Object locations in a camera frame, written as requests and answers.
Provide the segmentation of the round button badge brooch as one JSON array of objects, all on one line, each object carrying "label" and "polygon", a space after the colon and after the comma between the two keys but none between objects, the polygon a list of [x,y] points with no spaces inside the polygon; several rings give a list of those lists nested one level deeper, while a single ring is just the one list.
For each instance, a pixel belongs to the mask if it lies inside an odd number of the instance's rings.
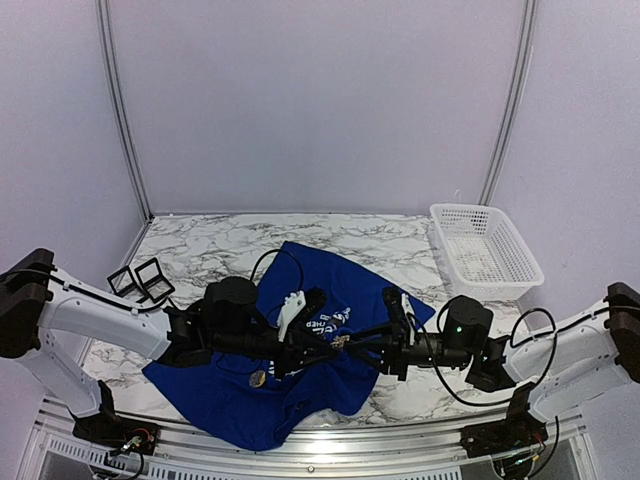
[{"label": "round button badge brooch", "polygon": [[249,377],[249,385],[252,388],[261,388],[267,380],[267,373],[264,370],[256,370]]}]

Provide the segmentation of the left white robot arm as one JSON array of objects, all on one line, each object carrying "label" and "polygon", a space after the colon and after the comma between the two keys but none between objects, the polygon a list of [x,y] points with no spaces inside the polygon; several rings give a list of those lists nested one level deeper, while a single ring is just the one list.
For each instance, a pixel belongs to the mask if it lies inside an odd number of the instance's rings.
[{"label": "left white robot arm", "polygon": [[258,289],[232,276],[206,287],[186,309],[143,306],[87,285],[39,248],[1,275],[1,356],[24,366],[106,445],[125,438],[110,389],[69,357],[54,331],[76,333],[172,367],[200,366],[216,353],[269,360],[277,377],[332,359],[336,350],[306,323],[326,303],[312,288],[284,300],[276,325],[257,309]]}]

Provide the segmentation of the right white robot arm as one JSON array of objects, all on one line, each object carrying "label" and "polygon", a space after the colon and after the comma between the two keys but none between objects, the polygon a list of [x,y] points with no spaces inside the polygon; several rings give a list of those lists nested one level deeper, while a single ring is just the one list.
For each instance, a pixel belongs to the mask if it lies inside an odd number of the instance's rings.
[{"label": "right white robot arm", "polygon": [[460,369],[466,383],[486,393],[513,392],[509,412],[495,430],[515,448],[564,411],[639,380],[639,294],[625,283],[608,286],[587,310],[519,339],[493,338],[493,313],[458,295],[425,331],[395,288],[384,291],[387,323],[351,334],[343,349],[385,375],[405,379],[409,366]]}]

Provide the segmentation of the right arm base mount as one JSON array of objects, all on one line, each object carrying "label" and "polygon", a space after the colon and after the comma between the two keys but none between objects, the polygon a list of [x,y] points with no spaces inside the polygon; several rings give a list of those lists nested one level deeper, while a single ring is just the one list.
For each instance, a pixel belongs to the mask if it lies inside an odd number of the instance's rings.
[{"label": "right arm base mount", "polygon": [[469,458],[495,455],[548,439],[546,424],[533,418],[511,418],[461,429],[460,445]]}]

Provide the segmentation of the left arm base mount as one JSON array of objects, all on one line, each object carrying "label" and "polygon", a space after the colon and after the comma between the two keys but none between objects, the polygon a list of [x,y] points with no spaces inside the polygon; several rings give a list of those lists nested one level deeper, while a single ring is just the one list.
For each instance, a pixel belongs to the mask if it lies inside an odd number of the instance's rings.
[{"label": "left arm base mount", "polygon": [[76,438],[108,447],[115,453],[151,455],[156,447],[159,426],[156,423],[99,412],[87,417],[72,416]]}]

